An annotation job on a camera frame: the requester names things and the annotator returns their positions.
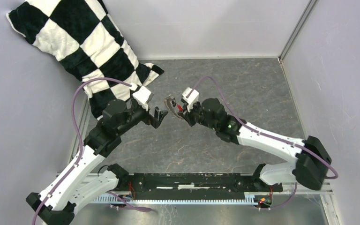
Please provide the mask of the keyring loop with red tag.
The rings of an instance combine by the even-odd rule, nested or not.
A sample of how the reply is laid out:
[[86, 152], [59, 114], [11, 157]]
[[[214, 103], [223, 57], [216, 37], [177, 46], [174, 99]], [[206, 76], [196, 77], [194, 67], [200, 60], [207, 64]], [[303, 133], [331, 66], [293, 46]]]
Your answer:
[[168, 111], [172, 114], [172, 116], [173, 117], [175, 117], [175, 118], [177, 118], [177, 119], [179, 119], [178, 117], [177, 117], [177, 112], [175, 111], [175, 107], [177, 107], [177, 106], [175, 106], [175, 107], [173, 107], [172, 106], [172, 104], [171, 104], [171, 100], [173, 99], [174, 97], [173, 96], [168, 96], [168, 97], [166, 97], [165, 99], [164, 99], [164, 103], [165, 103], [165, 106], [166, 106], [166, 108], [168, 109]]

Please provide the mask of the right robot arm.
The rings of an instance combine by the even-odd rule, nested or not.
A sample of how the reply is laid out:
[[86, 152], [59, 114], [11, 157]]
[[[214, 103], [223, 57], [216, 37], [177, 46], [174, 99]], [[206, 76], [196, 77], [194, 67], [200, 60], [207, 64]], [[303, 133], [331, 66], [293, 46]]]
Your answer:
[[284, 182], [297, 182], [311, 190], [320, 190], [327, 179], [331, 157], [314, 136], [303, 140], [260, 129], [228, 114], [217, 98], [197, 101], [193, 106], [184, 104], [177, 115], [190, 126], [200, 124], [214, 130], [225, 142], [253, 147], [283, 159], [284, 163], [258, 166], [252, 178], [252, 186], [257, 191]]

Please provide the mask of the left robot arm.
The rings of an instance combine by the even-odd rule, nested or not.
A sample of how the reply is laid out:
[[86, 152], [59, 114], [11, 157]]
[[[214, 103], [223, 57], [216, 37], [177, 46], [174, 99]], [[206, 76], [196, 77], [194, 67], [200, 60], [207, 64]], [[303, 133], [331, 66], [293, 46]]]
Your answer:
[[143, 108], [137, 100], [130, 105], [115, 99], [103, 110], [103, 117], [89, 132], [80, 150], [65, 170], [45, 190], [30, 193], [26, 202], [48, 225], [68, 225], [87, 204], [103, 193], [128, 187], [128, 172], [112, 165], [94, 180], [81, 186], [92, 169], [99, 165], [121, 143], [121, 136], [135, 125], [143, 122], [158, 128], [167, 110]]

